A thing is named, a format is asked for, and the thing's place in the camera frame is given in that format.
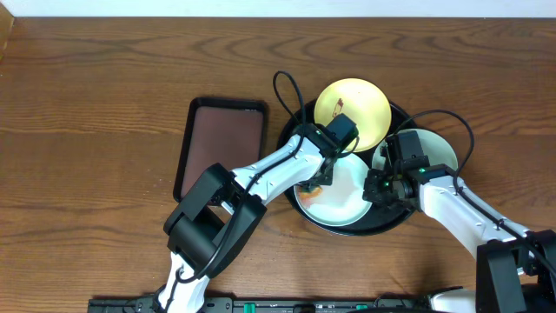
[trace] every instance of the black cable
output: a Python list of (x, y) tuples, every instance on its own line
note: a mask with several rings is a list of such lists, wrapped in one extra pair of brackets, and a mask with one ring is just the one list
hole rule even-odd
[(283, 70), (279, 70), (277, 72), (275, 72), (275, 76), (272, 77), (272, 87), (275, 89), (275, 95), (278, 98), (278, 101), (280, 102), (281, 106), (284, 108), (284, 110), (286, 110), (287, 113), (289, 113), (289, 115), (295, 120), (296, 123), (300, 123), (299, 120), (297, 119), (297, 117), (295, 116), (295, 114), (289, 109), (289, 107), (284, 103), (284, 101), (281, 99), (280, 97), (280, 92), (278, 92), (278, 88), (276, 87), (276, 78), (278, 78), (278, 76), (280, 74), (286, 75), (289, 78), (289, 81), (294, 85), (295, 88), (295, 92), (298, 92), (299, 89), (297, 88), (297, 84), (295, 83), (295, 81), (293, 80), (293, 78), (291, 77), (291, 75), (289, 75), (289, 73), (287, 73), (286, 71)]
[[(239, 203), (237, 204), (237, 210), (235, 212), (235, 214), (232, 215), (230, 221), (229, 221), (229, 225), (228, 228), (226, 229), (226, 231), (224, 232), (224, 235), (222, 236), (222, 240), (220, 241), (220, 243), (218, 244), (218, 246), (216, 247), (215, 252), (213, 252), (212, 256), (210, 257), (210, 259), (208, 260), (208, 262), (205, 264), (205, 266), (202, 267), (201, 270), (197, 271), (196, 273), (193, 274), (192, 277), (190, 278), (186, 278), (186, 279), (182, 279), (179, 272), (177, 271), (175, 274), (175, 282), (174, 285), (172, 286), (172, 292), (170, 293), (171, 296), (173, 296), (174, 291), (175, 291), (175, 287), (177, 285), (177, 283), (192, 283), (197, 279), (203, 278), (205, 276), (205, 274), (207, 273), (207, 271), (209, 270), (210, 266), (215, 262), (216, 258), (218, 258), (218, 256), (220, 255), (220, 253), (222, 253), (222, 249), (223, 247), (226, 245), (226, 242), (229, 239), (229, 236), (231, 234), (231, 230), (234, 228), (235, 225), (235, 221), (237, 220), (237, 216), (239, 216), (239, 214), (237, 214), (243, 207), (243, 204), (245, 204), (245, 200), (247, 199), (247, 195), (249, 193), (249, 191), (251, 190), (251, 188), (253, 187), (253, 185), (259, 180), (259, 178), (261, 178), (262, 175), (264, 175), (265, 173), (267, 173), (269, 170), (275, 168), (276, 166), (286, 162), (289, 158), (295, 156), (295, 154), (297, 154), (297, 152), (299, 152), (301, 145), (303, 144), (303, 139), (305, 139), (305, 129), (306, 129), (306, 123), (307, 123), (307, 117), (306, 117), (306, 113), (305, 113), (305, 103), (303, 102), (303, 95), (301, 94), (301, 91), (299, 89), (299, 86), (297, 85), (297, 82), (294, 80), (294, 78), (287, 73), (286, 71), (283, 70), (279, 70), (275, 73), (273, 80), (272, 80), (272, 84), (275, 90), (275, 94), (276, 97), (278, 98), (278, 101), (280, 102), (280, 104), (286, 109), (286, 111), (290, 114), (293, 115), (291, 110), (289, 110), (288, 106), (284, 103), (284, 101), (281, 99), (280, 97), (280, 93), (278, 92), (278, 89), (276, 88), (276, 78), (279, 75), (284, 75), (286, 76), (290, 83), (294, 86), (295, 89), (295, 93), (297, 94), (297, 98), (299, 100), (299, 104), (301, 106), (301, 134), (300, 134), (300, 141), (297, 144), (297, 146), (295, 147), (295, 149), (288, 154), (287, 156), (285, 156), (284, 158), (282, 158), (281, 160), (272, 163), (271, 165), (269, 165), (267, 168), (265, 168), (264, 170), (261, 170), (260, 172), (258, 172), (257, 174), (255, 174), (253, 176), (253, 178), (251, 178), (251, 180), (249, 181), (247, 187), (245, 188), (245, 190), (242, 193), (242, 196), (240, 197)], [(171, 303), (171, 301), (173, 301), (173, 297), (169, 297), (169, 302), (166, 304), (166, 310), (168, 310), (168, 307)]]
[(461, 170), (463, 170), (463, 167), (466, 165), (467, 160), (469, 160), (469, 157), (471, 156), (471, 153), (473, 152), (473, 148), (475, 146), (475, 138), (473, 135), (473, 131), (471, 130), (471, 126), (469, 126), (469, 123), (463, 119), (463, 117), (460, 117), (459, 115), (457, 115), (456, 113), (449, 111), (449, 110), (428, 110), (428, 111), (424, 111), (418, 114), (415, 114), (412, 117), (409, 117), (407, 120), (405, 120), (402, 124), (400, 124), (400, 126), (398, 126), (398, 128), (396, 129), (396, 131), (394, 132), (394, 134), (397, 134), (398, 131), (401, 130), (401, 128), (403, 126), (405, 126), (407, 123), (413, 121), (415, 118), (417, 117), (422, 117), (428, 114), (432, 114), (432, 113), (444, 113), (444, 114), (448, 114), (452, 117), (457, 118), (458, 120), (460, 120), (460, 122), (467, 128), (467, 132), (469, 133), (469, 150), (466, 153), (465, 158), (463, 159), (463, 161), (461, 162), (461, 165), (459, 166), (459, 168), (455, 171), (455, 174), (453, 176), (453, 187), (455, 188), (455, 192), (456, 194), (460, 194), (461, 197), (466, 200), (469, 204), (471, 204), (471, 206), (473, 206), (478, 212), (480, 212), (482, 215), (484, 215), (486, 218), (488, 218), (489, 220), (491, 220), (494, 224), (497, 225), (497, 227), (505, 230), (508, 234), (514, 236), (516, 238), (516, 241), (520, 242), (521, 244), (523, 244), (523, 246), (525, 246), (529, 251), (531, 251), (531, 253), (533, 253), (533, 255), (537, 258), (537, 260), (539, 260), (539, 262), (544, 265), (555, 277), (556, 277), (556, 269), (554, 268), (554, 266), (537, 250), (535, 249), (523, 236), (522, 234), (518, 233), (515, 230), (512, 230), (509, 226), (506, 226), (504, 224), (504, 220), (501, 219), (497, 219), (496, 217), (492, 216), (490, 213), (488, 213), (486, 210), (484, 210), (483, 208), (481, 208), (477, 203), (475, 203), (473, 200), (471, 200), (471, 198), (469, 198), (469, 196), (466, 195), (465, 191), (463, 190), (462, 187), (460, 187), (458, 185), (458, 177), (460, 176)]
[(359, 136), (357, 136), (357, 137), (355, 138), (355, 145), (354, 145), (354, 147), (351, 149), (351, 151), (341, 153), (341, 154), (338, 156), (338, 158), (344, 158), (344, 157), (347, 157), (347, 156), (349, 156), (350, 154), (354, 153), (355, 149), (357, 149), (357, 145), (358, 145), (358, 144), (359, 144)]

